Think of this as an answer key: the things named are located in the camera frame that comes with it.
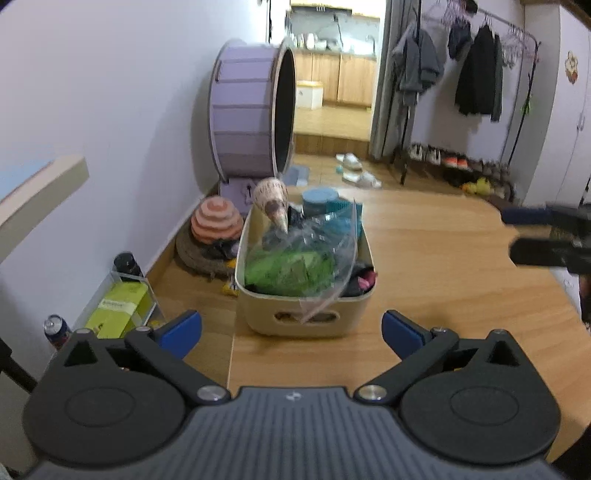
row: white storage box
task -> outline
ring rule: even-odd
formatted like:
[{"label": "white storage box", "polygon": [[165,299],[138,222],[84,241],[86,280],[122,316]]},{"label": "white storage box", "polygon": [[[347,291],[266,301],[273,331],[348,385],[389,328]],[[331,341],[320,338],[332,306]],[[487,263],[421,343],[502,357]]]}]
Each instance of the white storage box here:
[{"label": "white storage box", "polygon": [[[301,194],[291,194],[290,201],[301,203]],[[337,337],[353,330],[363,315],[372,288],[360,297],[338,299],[331,306],[315,315],[311,321],[298,321],[300,301],[295,297],[278,297],[253,293],[244,287],[244,272],[249,246],[256,245],[267,231],[270,220],[256,207],[251,209],[240,238],[236,262],[236,284],[240,290],[238,309],[250,328],[264,335],[289,337]],[[362,231],[358,242],[358,258],[374,264],[371,250]]]},{"label": "white storage box", "polygon": [[322,82],[300,80],[297,82],[295,106],[298,108],[310,108],[312,110],[322,108],[323,92]]}]

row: kitchen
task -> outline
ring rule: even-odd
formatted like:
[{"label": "kitchen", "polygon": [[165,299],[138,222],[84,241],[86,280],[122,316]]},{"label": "kitchen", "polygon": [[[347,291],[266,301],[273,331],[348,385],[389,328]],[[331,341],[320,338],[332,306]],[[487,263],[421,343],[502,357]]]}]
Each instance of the kitchen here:
[{"label": "kitchen", "polygon": [[[287,36],[295,46],[296,150],[298,137],[314,136],[320,137],[320,143],[322,138],[358,142],[362,147],[357,150],[366,151],[386,0],[283,1],[283,8],[280,1],[271,4],[275,18],[271,40]],[[307,150],[342,153],[320,147],[316,152]]]}]

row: beige basket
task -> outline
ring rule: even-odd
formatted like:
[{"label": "beige basket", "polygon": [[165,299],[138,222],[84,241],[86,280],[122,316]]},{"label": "beige basket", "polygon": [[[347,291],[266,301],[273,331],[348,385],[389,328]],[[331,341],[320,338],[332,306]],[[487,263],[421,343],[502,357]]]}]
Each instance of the beige basket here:
[{"label": "beige basket", "polygon": [[[301,195],[291,194],[290,201],[301,203]],[[353,330],[361,320],[375,287],[360,297],[338,299],[303,325],[297,320],[300,312],[299,299],[261,295],[244,287],[244,271],[249,247],[261,240],[269,225],[269,219],[258,208],[253,207],[244,223],[240,238],[236,261],[236,284],[240,289],[238,309],[250,328],[264,335],[290,337],[336,337],[346,335]],[[358,258],[371,265],[374,264],[363,231],[358,242]]]}]

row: orange shoe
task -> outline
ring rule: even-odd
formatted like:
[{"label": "orange shoe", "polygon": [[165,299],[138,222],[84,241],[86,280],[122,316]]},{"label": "orange shoe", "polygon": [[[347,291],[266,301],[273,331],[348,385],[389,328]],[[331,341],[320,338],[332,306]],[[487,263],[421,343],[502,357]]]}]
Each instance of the orange shoe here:
[{"label": "orange shoe", "polygon": [[444,158],[443,164],[448,168],[457,168],[457,157]]}]

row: green cloth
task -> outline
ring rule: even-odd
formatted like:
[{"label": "green cloth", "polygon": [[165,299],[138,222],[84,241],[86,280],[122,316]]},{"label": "green cloth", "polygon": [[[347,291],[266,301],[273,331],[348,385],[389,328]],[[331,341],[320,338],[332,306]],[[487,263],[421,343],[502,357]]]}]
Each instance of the green cloth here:
[{"label": "green cloth", "polygon": [[313,297],[333,283],[335,259],[319,252],[269,252],[255,249],[244,272],[247,288],[284,297]]}]

